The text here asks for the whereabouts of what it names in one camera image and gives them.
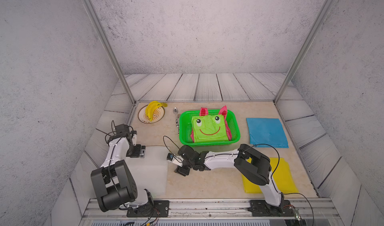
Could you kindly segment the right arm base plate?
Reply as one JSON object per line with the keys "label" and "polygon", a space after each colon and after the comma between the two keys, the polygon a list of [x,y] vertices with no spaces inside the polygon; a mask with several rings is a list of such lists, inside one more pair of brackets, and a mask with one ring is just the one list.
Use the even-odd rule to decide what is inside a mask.
{"label": "right arm base plate", "polygon": [[264,200],[251,200],[247,210],[253,217],[294,217],[296,215],[288,200],[283,200],[279,206],[271,206]]}

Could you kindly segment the green plastic basket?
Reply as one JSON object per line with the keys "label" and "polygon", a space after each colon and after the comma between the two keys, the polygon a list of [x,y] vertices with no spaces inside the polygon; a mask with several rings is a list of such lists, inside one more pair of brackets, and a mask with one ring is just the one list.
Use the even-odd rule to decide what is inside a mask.
{"label": "green plastic basket", "polygon": [[226,107],[186,111],[180,116],[179,139],[191,147],[236,143],[241,133],[235,114]]}

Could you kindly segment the aluminium front rail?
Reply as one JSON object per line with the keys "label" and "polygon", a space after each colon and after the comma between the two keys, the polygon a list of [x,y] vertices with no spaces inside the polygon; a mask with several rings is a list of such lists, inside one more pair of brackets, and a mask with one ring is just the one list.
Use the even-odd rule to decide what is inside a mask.
{"label": "aluminium front rail", "polygon": [[253,216],[248,199],[173,199],[168,216],[156,219],[128,218],[125,211],[103,213],[96,200],[90,200],[81,226],[140,226],[150,222],[153,226],[342,226],[344,223],[334,204],[327,198],[290,199],[293,216]]}

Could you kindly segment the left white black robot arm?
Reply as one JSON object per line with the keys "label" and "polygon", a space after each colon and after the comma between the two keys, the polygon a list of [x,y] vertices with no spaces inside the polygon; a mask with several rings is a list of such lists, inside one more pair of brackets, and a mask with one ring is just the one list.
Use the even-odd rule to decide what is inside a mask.
{"label": "left white black robot arm", "polygon": [[137,144],[137,132],[133,127],[112,125],[106,141],[109,146],[106,159],[100,168],[91,172],[91,181],[102,212],[134,210],[153,204],[151,193],[138,188],[126,158],[145,157],[146,147]]}

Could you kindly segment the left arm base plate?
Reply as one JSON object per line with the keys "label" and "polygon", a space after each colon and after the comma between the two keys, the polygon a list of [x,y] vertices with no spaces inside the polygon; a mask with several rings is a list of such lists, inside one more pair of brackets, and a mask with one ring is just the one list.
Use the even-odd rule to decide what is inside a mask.
{"label": "left arm base plate", "polygon": [[167,218],[169,216],[170,201],[168,200],[154,200],[150,201],[143,206],[136,209],[129,207],[127,211],[128,218],[145,218],[145,217],[159,217]]}

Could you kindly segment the blue folded raincoat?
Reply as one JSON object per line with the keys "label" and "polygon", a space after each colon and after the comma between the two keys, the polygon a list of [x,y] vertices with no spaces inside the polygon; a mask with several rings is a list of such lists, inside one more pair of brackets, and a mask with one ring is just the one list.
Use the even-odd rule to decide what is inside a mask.
{"label": "blue folded raincoat", "polygon": [[279,119],[247,118],[251,145],[260,145],[261,148],[289,148],[288,140]]}

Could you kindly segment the right aluminium frame post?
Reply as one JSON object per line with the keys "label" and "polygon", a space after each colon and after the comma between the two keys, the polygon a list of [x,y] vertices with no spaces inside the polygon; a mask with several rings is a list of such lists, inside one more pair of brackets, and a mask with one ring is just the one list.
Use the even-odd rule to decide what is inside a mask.
{"label": "right aluminium frame post", "polygon": [[279,100],[282,98],[286,88],[289,85],[289,82],[292,80],[293,76],[295,75],[296,71],[298,70],[302,60],[304,59],[306,53],[310,49],[316,34],[318,33],[320,27],[322,26],[323,22],[325,21],[329,11],[331,10],[335,0],[325,0],[320,11],[318,12],[297,56],[295,57],[292,65],[290,66],[285,79],[283,80],[283,83],[275,96],[273,102],[275,105],[278,104]]}

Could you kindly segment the left aluminium frame post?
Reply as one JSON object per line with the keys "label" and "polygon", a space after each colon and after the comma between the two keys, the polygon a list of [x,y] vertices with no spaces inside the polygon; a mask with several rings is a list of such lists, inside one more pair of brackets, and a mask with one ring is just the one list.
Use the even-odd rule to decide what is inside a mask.
{"label": "left aluminium frame post", "polygon": [[111,44],[107,38],[107,35],[106,35],[106,33],[102,27],[102,24],[98,18],[98,15],[94,9],[92,1],[91,0],[81,0],[81,1],[82,1],[84,8],[85,8],[90,20],[91,20],[91,23],[92,23],[94,29],[97,32],[97,35],[98,35],[98,37],[99,37],[99,39],[103,45],[103,48],[105,49],[105,51],[109,57],[109,60],[112,64],[112,67],[113,67],[114,71],[116,72],[120,83],[122,84],[122,87],[123,87],[125,93],[128,95],[130,102],[134,105],[136,103],[136,100],[135,100],[135,98],[134,98],[134,96],[133,96],[133,94],[129,88],[129,85],[126,81],[126,78],[123,74],[123,71],[119,65],[118,59],[117,59],[117,57],[116,57],[116,55],[112,49],[112,46],[111,46]]}

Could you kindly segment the yellow folded raincoat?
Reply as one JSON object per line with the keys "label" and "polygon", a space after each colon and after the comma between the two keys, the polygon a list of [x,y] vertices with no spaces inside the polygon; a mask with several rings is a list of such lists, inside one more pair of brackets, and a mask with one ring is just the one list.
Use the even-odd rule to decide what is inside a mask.
{"label": "yellow folded raincoat", "polygon": [[[298,193],[298,189],[292,178],[289,164],[284,158],[280,158],[279,165],[275,171],[274,180],[277,188],[284,194]],[[247,194],[261,194],[260,187],[250,182],[245,176],[242,176],[244,191]]]}

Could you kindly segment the aluminium frame post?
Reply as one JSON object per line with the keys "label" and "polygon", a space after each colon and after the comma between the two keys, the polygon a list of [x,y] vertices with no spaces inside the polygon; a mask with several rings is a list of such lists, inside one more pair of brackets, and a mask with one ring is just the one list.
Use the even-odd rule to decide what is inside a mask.
{"label": "aluminium frame post", "polygon": [[290,66],[285,79],[283,80],[283,83],[275,96],[273,102],[275,105],[278,104],[279,100],[282,98],[286,88],[289,85],[289,82],[292,80],[293,76],[295,75],[296,71],[298,70],[302,60],[304,59],[306,53],[310,49],[316,34],[318,33],[320,27],[322,26],[323,22],[325,21],[329,11],[331,10],[335,0],[325,0],[320,11],[318,12],[297,56],[295,57],[292,65]]}
{"label": "aluminium frame post", "polygon": [[111,44],[107,38],[107,35],[106,35],[106,33],[102,27],[102,24],[98,18],[98,15],[94,9],[92,1],[91,0],[81,0],[81,1],[82,1],[84,8],[85,8],[90,20],[91,20],[91,23],[92,23],[94,29],[97,32],[97,35],[98,35],[98,37],[99,37],[99,39],[103,45],[103,48],[105,49],[105,51],[109,57],[109,60],[112,64],[112,67],[113,67],[114,71],[116,72],[120,83],[122,84],[122,87],[123,87],[125,93],[128,95],[130,102],[134,105],[136,103],[136,100],[135,100],[135,98],[134,98],[134,96],[133,96],[133,94],[129,88],[129,85],[126,81],[126,78],[123,74],[123,71],[119,65],[118,59],[117,59],[117,57],[116,57],[116,55],[112,49],[112,46],[111,46]]}

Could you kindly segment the white raincoat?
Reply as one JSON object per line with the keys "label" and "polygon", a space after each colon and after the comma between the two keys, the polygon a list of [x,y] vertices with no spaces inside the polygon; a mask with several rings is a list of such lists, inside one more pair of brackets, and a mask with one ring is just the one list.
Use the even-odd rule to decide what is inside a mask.
{"label": "white raincoat", "polygon": [[125,159],[138,190],[147,189],[155,198],[166,194],[168,153],[166,147],[150,146],[144,158]]}

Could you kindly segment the round patterned plate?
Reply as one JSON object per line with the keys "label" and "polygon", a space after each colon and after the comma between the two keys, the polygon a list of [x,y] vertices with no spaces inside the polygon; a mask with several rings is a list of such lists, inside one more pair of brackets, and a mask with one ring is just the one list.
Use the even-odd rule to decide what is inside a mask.
{"label": "round patterned plate", "polygon": [[144,107],[142,107],[138,113],[138,119],[140,122],[144,123],[144,124],[154,124],[158,121],[160,121],[164,115],[165,115],[165,108],[164,107],[159,107],[158,109],[156,109],[153,113],[153,120],[150,121],[149,117],[147,116],[147,114],[145,113],[146,111],[146,108],[147,108],[148,105],[145,105]]}

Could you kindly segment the yellow banana bunch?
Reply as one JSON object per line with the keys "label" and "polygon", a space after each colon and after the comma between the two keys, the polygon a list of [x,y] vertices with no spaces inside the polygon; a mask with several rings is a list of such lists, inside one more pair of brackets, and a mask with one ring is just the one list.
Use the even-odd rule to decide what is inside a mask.
{"label": "yellow banana bunch", "polygon": [[152,101],[147,105],[146,110],[145,110],[145,114],[148,116],[148,118],[151,122],[154,119],[153,115],[154,115],[155,110],[160,108],[160,107],[167,107],[167,106],[168,106],[167,103]]}

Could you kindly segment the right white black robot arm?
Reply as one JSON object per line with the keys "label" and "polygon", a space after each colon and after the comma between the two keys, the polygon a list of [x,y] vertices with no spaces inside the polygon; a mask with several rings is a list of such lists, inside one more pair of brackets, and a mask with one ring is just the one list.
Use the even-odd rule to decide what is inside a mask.
{"label": "right white black robot arm", "polygon": [[264,195],[267,207],[282,210],[284,196],[298,195],[304,197],[296,189],[289,164],[278,155],[269,158],[256,150],[256,145],[241,144],[238,149],[228,152],[203,151],[198,153],[192,147],[184,145],[179,148],[178,155],[168,153],[167,160],[177,165],[176,173],[187,176],[190,170],[210,171],[214,169],[234,168],[245,179],[245,191],[252,192],[259,187]]}

